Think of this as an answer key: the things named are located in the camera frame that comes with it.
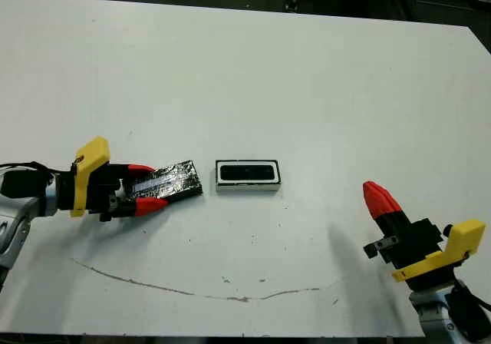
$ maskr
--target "brown stain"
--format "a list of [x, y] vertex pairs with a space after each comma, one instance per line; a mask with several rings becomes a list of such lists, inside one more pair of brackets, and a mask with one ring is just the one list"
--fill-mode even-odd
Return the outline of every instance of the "brown stain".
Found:
[[290, 290], [282, 290], [281, 292], [276, 292], [269, 294], [267, 296], [256, 296], [256, 297], [251, 297], [251, 296], [210, 296], [210, 295], [203, 295], [203, 294], [196, 294], [196, 293], [191, 293], [187, 292], [185, 290], [181, 289], [174, 289], [174, 288], [169, 288], [168, 286], [161, 286], [161, 285], [156, 285], [156, 284], [150, 284], [150, 283], [143, 283], [141, 281], [131, 279], [131, 278], [123, 278], [118, 275], [114, 275], [112, 273], [106, 273], [105, 271], [96, 269], [95, 267], [88, 266], [85, 263], [82, 263], [81, 261], [76, 260], [75, 258], [71, 258], [72, 261], [74, 261], [78, 266], [82, 266], [83, 268], [92, 271], [93, 273], [96, 273], [98, 275], [105, 276], [109, 279], [113, 279], [116, 281], [121, 281], [122, 283], [129, 283], [137, 286], [144, 286], [146, 288], [151, 288], [151, 289], [158, 289], [162, 290], [164, 292], [168, 293], [176, 293], [176, 294], [182, 294], [184, 296], [197, 296], [199, 298], [207, 298], [207, 299], [217, 299], [217, 300], [229, 300], [229, 301], [235, 301], [235, 302], [241, 302], [241, 303], [249, 303], [252, 300], [267, 300], [271, 298], [275, 298], [277, 296], [283, 296], [285, 294], [297, 294], [297, 293], [302, 293], [302, 292], [311, 292], [311, 291], [319, 291], [321, 288], [303, 288], [303, 289], [290, 289]]

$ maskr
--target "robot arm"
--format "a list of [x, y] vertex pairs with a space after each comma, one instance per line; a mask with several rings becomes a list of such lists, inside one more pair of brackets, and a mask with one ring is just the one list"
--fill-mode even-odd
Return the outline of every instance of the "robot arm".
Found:
[[77, 152], [68, 171], [50, 169], [36, 162], [2, 164], [0, 183], [0, 290], [29, 234], [31, 220], [70, 210], [82, 216], [85, 210], [99, 213], [101, 221], [112, 217], [142, 216], [164, 208], [168, 202], [155, 197], [127, 200], [116, 192], [153, 171], [143, 165], [109, 164], [109, 147], [96, 137]]
[[411, 223], [397, 201], [383, 187], [368, 181], [364, 198], [384, 238], [368, 244], [369, 258], [378, 253], [397, 270], [396, 281], [413, 291], [410, 301], [430, 342], [482, 342], [491, 336], [491, 322], [483, 311], [489, 304], [475, 297], [454, 275], [454, 269], [477, 252], [485, 224], [468, 220], [447, 226], [445, 250], [440, 231], [428, 219]]

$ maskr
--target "cable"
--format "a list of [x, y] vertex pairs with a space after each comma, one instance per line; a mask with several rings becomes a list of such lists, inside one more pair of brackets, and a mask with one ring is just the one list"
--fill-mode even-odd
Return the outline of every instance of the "cable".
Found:
[[55, 169], [50, 169], [49, 167], [46, 167], [43, 164], [40, 164], [36, 161], [31, 161], [31, 162], [12, 162], [12, 163], [7, 163], [7, 164], [0, 164], [0, 167], [8, 167], [8, 168], [13, 168], [13, 167], [27, 167], [35, 170], [40, 170], [40, 171], [45, 171], [50, 174], [61, 174], [66, 171], [61, 171], [61, 170], [55, 170]]
[[454, 289], [464, 289], [466, 290], [466, 293], [469, 294], [469, 296], [474, 299], [477, 304], [479, 304], [481, 307], [483, 307], [484, 309], [487, 309], [488, 311], [491, 312], [491, 304], [489, 303], [486, 303], [484, 302], [482, 299], [480, 299], [478, 296], [475, 296], [469, 289], [468, 286], [464, 286], [455, 276], [455, 272], [452, 270], [452, 275], [453, 275], [453, 278], [454, 278], [454, 286], [455, 288]]
[[488, 311], [491, 312], [491, 304], [489, 303], [486, 303], [484, 302], [482, 299], [478, 298], [477, 296], [475, 296], [474, 294], [471, 293], [471, 295], [473, 296], [473, 298], [476, 300], [476, 302], [479, 303], [479, 305], [481, 307], [483, 307], [484, 309], [487, 309]]

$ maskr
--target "white tabletop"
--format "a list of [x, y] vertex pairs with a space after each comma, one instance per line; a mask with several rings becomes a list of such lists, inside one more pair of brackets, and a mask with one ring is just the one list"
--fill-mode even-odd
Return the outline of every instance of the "white tabletop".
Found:
[[[364, 244], [367, 179], [412, 220], [491, 220], [491, 57], [468, 28], [95, 0], [0, 0], [0, 162], [194, 160], [203, 195], [139, 220], [36, 219], [8, 332], [418, 336]], [[217, 159], [277, 193], [217, 194]], [[491, 239], [458, 270], [491, 300]]]

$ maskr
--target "yellow gripper mount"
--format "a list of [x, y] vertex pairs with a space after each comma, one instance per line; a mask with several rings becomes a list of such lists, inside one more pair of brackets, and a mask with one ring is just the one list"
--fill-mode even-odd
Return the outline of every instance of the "yellow gripper mount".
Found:
[[475, 219], [453, 226], [450, 229], [447, 246], [443, 252], [439, 250], [431, 253], [424, 260], [395, 270], [392, 277], [396, 281], [404, 281], [465, 260], [477, 252], [485, 227], [485, 223]]
[[82, 216], [87, 206], [87, 186], [92, 171], [107, 163], [110, 159], [109, 144], [105, 138], [95, 137], [77, 152], [73, 163], [74, 175], [74, 208], [72, 217]]

